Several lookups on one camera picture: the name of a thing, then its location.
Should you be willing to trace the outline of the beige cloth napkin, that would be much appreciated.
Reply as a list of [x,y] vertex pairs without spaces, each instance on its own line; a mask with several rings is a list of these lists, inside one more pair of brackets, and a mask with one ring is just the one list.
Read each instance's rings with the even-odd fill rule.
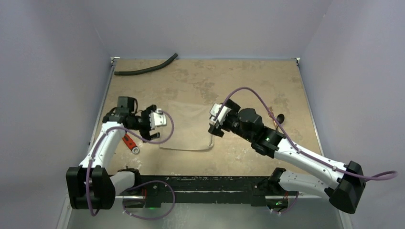
[[214,146],[214,136],[208,132],[211,106],[169,101],[168,112],[174,121],[174,132],[160,148],[203,151]]

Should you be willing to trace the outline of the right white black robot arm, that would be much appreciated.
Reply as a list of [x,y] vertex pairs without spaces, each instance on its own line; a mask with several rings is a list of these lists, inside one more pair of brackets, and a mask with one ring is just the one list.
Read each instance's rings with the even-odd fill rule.
[[334,161],[314,153],[275,129],[263,124],[253,108],[241,109],[232,100],[214,104],[210,109],[208,132],[223,137],[232,132],[248,141],[260,155],[292,164],[305,174],[278,168],[269,178],[268,188],[274,194],[298,191],[327,199],[335,208],[348,214],[355,213],[366,181],[360,164]]

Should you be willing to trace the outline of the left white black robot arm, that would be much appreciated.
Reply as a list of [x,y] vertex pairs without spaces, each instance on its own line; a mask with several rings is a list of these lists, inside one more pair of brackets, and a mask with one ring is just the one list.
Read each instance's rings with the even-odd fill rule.
[[150,132],[167,124],[166,116],[156,105],[137,114],[138,102],[133,97],[120,96],[117,105],[102,118],[99,136],[77,167],[66,172],[70,205],[73,209],[88,209],[96,214],[100,209],[112,208],[117,195],[127,191],[137,195],[142,182],[136,169],[123,169],[110,176],[107,172],[111,159],[129,130],[139,131],[143,141],[160,137]]

